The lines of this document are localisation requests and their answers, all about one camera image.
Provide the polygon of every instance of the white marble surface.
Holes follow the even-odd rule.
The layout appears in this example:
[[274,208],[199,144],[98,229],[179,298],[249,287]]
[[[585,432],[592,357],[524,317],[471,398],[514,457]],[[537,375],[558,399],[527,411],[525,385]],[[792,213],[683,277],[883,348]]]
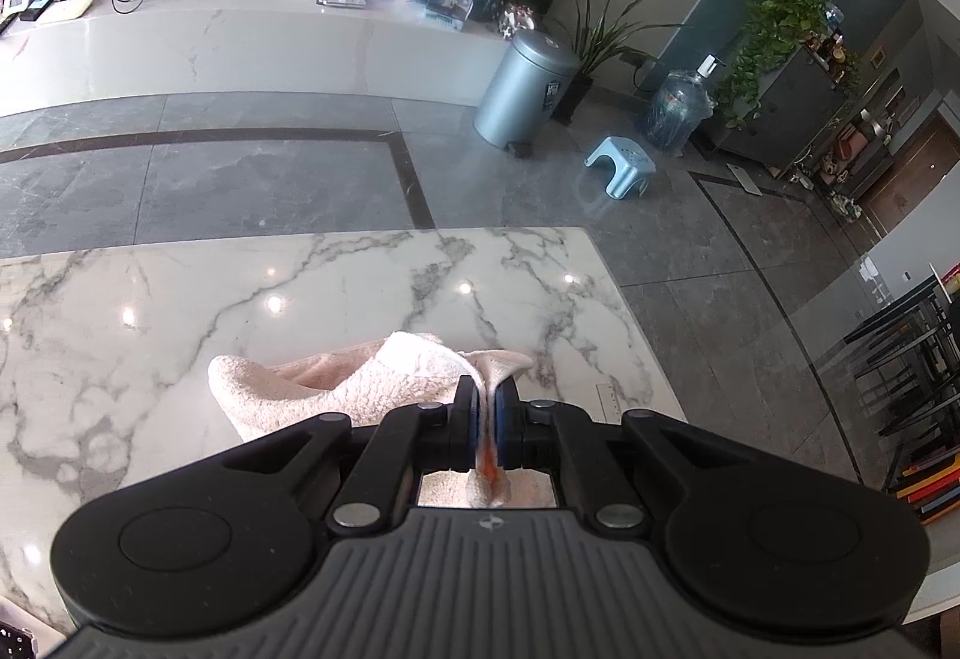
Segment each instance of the white marble surface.
[[[83,501],[235,445],[218,354],[275,364],[431,331],[536,368],[525,399],[616,422],[683,419],[582,229],[354,232],[140,245],[0,261],[0,587],[69,629],[47,559]],[[611,394],[615,400],[603,399]]]
[[[475,23],[453,32],[404,5],[315,0],[94,0],[83,17],[14,23],[0,37],[0,115],[168,93],[349,93],[476,106],[507,49]],[[51,76],[58,61],[69,75]]]

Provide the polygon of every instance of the potted plant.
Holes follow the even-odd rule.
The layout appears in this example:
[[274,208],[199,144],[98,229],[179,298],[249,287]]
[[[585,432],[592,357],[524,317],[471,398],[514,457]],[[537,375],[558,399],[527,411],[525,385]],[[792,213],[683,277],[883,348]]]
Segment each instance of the potted plant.
[[573,52],[580,59],[582,65],[577,74],[570,82],[570,87],[566,89],[560,104],[553,112],[553,119],[569,125],[573,117],[573,112],[584,100],[587,91],[593,85],[592,74],[604,61],[610,58],[616,58],[622,53],[633,53],[644,58],[654,58],[654,56],[644,51],[637,50],[629,46],[626,42],[636,32],[646,31],[651,28],[679,28],[683,23],[667,23],[661,25],[645,25],[642,21],[631,22],[628,15],[642,4],[645,0],[634,0],[627,4],[627,8],[616,16],[616,19],[610,18],[610,2],[606,0],[603,3],[603,10],[599,14],[593,14],[594,3],[592,0],[573,0],[574,8],[577,10],[577,22],[570,32],[570,28],[557,21],[557,24],[566,32],[570,39],[570,46]]
[[727,128],[760,108],[760,77],[784,65],[800,44],[827,29],[825,0],[744,0],[745,41],[714,93]]

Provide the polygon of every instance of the plant pot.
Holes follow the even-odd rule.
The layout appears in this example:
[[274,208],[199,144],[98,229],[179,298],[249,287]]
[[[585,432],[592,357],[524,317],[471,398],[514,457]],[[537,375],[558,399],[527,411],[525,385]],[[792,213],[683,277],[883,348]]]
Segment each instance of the plant pot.
[[578,71],[573,76],[570,87],[563,93],[563,98],[560,99],[560,104],[557,104],[557,109],[553,110],[551,119],[556,120],[560,125],[570,125],[573,112],[580,105],[580,101],[584,100],[584,96],[587,95],[590,87],[593,87],[593,77]]

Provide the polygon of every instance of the blue plastic stool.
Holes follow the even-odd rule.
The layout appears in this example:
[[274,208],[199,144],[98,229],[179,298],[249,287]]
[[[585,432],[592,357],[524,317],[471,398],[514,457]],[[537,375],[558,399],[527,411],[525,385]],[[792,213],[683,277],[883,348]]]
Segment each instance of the blue plastic stool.
[[622,199],[636,185],[637,195],[642,196],[650,184],[651,176],[656,173],[656,164],[640,149],[640,145],[623,136],[608,136],[590,153],[584,165],[592,166],[597,158],[604,155],[616,163],[613,179],[607,185],[607,195],[612,199]]

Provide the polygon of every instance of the gray cabinet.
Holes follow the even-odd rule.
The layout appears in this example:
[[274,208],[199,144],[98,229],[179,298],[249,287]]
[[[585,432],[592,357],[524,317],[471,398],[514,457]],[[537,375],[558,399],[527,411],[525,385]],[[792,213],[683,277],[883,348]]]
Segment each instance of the gray cabinet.
[[743,128],[707,129],[718,149],[749,157],[765,166],[785,169],[805,151],[824,124],[843,106],[827,72],[800,50],[760,99],[760,115]]

